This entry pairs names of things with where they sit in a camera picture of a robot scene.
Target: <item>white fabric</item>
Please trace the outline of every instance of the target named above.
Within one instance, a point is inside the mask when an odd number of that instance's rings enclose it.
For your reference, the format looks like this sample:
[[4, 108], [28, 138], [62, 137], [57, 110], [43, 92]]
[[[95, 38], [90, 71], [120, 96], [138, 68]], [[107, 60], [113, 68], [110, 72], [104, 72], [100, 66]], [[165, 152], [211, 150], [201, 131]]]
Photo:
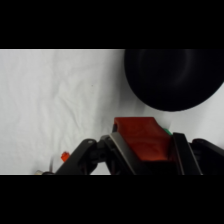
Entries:
[[116, 116], [153, 116], [189, 141], [224, 148], [224, 86], [192, 110], [157, 111], [130, 90], [123, 56], [124, 49], [0, 50], [0, 174], [46, 171], [52, 157], [56, 171], [61, 153], [109, 134]]

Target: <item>orange object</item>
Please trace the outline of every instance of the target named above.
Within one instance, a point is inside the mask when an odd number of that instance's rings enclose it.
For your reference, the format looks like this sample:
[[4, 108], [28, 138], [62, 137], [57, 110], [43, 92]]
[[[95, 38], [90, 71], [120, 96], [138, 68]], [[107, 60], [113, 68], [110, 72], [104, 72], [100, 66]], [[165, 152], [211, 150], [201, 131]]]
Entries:
[[70, 157], [70, 154], [68, 152], [64, 152], [61, 156], [61, 159], [63, 160], [63, 162], [66, 162], [69, 157]]
[[154, 118], [115, 118], [117, 131], [142, 161], [167, 161], [171, 137]]

